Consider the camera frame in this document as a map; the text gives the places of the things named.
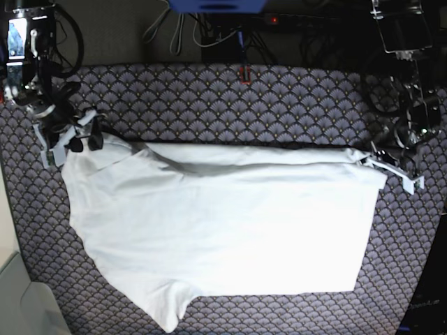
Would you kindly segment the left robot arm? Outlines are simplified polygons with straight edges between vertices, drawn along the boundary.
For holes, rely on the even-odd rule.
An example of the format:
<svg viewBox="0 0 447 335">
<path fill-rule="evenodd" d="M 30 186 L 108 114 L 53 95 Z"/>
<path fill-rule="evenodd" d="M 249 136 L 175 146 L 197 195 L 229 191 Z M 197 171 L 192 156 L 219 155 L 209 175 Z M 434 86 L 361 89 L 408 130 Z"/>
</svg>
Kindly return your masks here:
<svg viewBox="0 0 447 335">
<path fill-rule="evenodd" d="M 367 59 L 365 67 L 382 56 L 397 62 L 389 75 L 397 94 L 394 111 L 378 108 L 372 100 L 366 68 L 360 73 L 360 88 L 369 111 L 386 120 L 382 131 L 369 142 L 372 154 L 366 165 L 392 172 L 409 194 L 425 187 L 425 178 L 415 156 L 418 148 L 441 131 L 441 108 L 435 91 L 434 60 L 430 54 L 434 34 L 421 1 L 373 1 L 371 15 L 382 46 Z"/>
</svg>

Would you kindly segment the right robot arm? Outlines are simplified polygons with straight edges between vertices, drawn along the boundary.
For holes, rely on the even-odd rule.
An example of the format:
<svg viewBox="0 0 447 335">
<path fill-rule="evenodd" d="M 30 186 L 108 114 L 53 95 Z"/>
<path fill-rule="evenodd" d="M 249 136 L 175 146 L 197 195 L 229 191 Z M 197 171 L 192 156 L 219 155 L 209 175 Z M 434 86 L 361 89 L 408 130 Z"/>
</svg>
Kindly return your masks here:
<svg viewBox="0 0 447 335">
<path fill-rule="evenodd" d="M 68 69 L 58 49 L 58 17 L 69 23 L 78 44 L 76 61 Z M 2 1 L 1 27 L 7 28 L 1 32 L 1 92 L 33 120 L 43 166 L 62 166 L 69 151 L 102 149 L 101 113 L 96 108 L 76 110 L 69 101 L 81 84 L 52 85 L 53 79 L 67 80 L 81 68 L 85 44 L 78 23 L 52 1 Z"/>
</svg>

